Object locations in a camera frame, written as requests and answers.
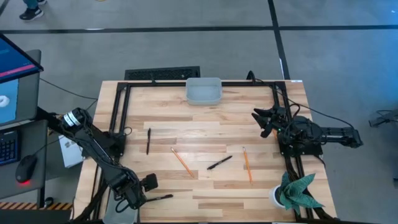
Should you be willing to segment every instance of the wooden table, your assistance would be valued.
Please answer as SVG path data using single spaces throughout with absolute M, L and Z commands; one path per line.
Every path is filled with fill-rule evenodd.
M 106 81 L 101 87 L 94 125 L 103 131 L 109 128 L 117 84 Z M 302 82 L 286 81 L 286 85 L 291 100 L 308 105 Z M 148 198 L 174 195 L 174 198 L 146 203 L 141 208 L 142 222 L 294 220 L 292 210 L 276 208 L 268 199 L 269 190 L 280 184 L 285 162 L 275 137 L 271 134 L 266 139 L 261 138 L 260 127 L 251 117 L 254 108 L 268 109 L 272 105 L 271 89 L 264 86 L 224 87 L 223 99 L 216 106 L 190 106 L 185 98 L 185 87 L 132 88 L 126 120 L 132 134 L 127 137 L 121 164 L 136 172 L 140 179 L 156 173 L 159 187 L 146 193 Z M 311 117 L 305 108 L 300 115 Z M 152 135 L 147 156 L 149 128 Z M 248 152 L 253 185 L 249 183 L 243 146 Z M 194 178 L 170 147 L 186 162 Z M 213 170 L 206 169 L 230 155 L 233 157 L 229 161 Z M 322 163 L 313 156 L 302 156 L 302 160 L 306 174 L 316 173 L 309 190 L 325 206 L 327 213 L 336 216 Z M 75 197 L 75 217 L 90 202 L 95 169 L 92 159 L 83 163 Z M 101 215 L 106 205 L 106 200 L 103 201 Z

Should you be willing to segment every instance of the computer monitor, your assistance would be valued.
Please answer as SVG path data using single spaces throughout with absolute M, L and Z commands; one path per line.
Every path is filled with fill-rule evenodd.
M 43 67 L 41 65 L 7 37 L 0 34 L 0 83 L 42 71 Z

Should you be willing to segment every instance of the shoe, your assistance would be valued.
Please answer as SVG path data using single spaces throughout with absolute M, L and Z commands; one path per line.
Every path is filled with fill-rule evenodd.
M 32 21 L 36 18 L 43 16 L 44 12 L 37 7 L 36 9 L 26 9 L 24 13 L 22 13 L 19 18 L 23 21 Z
M 44 5 L 45 3 L 47 3 L 47 0 L 37 0 L 37 4 L 40 6 Z

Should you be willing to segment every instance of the concrete floor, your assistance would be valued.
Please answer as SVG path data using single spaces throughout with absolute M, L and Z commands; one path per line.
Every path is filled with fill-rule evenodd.
M 277 0 L 275 8 L 280 26 L 398 24 L 394 0 Z M 25 23 L 18 19 L 23 2 L 10 1 L 0 16 L 0 30 L 272 25 L 266 0 L 49 0 L 42 9 L 44 17 Z M 310 106 L 347 120 L 364 141 L 358 149 L 324 147 L 339 218 L 395 223 L 398 190 L 392 177 L 398 173 L 397 126 L 370 128 L 368 119 L 376 110 L 398 108 L 397 31 L 281 31 L 281 36 L 290 77 L 304 81 Z M 271 30 L 7 37 L 24 50 L 42 50 L 42 78 L 86 96 L 98 96 L 103 80 L 121 80 L 125 69 L 135 68 L 198 65 L 203 77 L 238 79 L 253 70 L 258 78 L 283 79 Z M 41 83 L 39 104 L 63 113 L 90 101 Z M 321 126 L 341 125 L 312 115 Z M 71 202 L 78 176 L 48 181 L 46 194 Z M 29 200 L 34 202 L 35 194 L 3 201 Z

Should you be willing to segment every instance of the orange pencil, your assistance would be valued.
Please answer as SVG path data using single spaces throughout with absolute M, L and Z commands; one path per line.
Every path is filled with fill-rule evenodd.
M 184 161 L 182 161 L 181 157 L 174 151 L 174 149 L 171 147 L 172 151 L 174 152 L 175 156 L 177 156 L 177 158 L 179 159 L 179 161 L 182 163 L 182 165 L 186 168 L 186 170 L 188 171 L 189 174 L 191 174 L 192 177 L 195 178 L 195 176 L 193 175 L 192 171 L 188 168 L 188 166 L 184 163 Z
M 253 185 L 253 178 L 251 177 L 251 171 L 250 171 L 250 166 L 249 166 L 249 159 L 248 159 L 248 154 L 246 153 L 246 148 L 243 147 L 243 154 L 244 154 L 244 160 L 246 160 L 246 167 L 248 168 L 248 174 L 250 178 L 250 184 Z

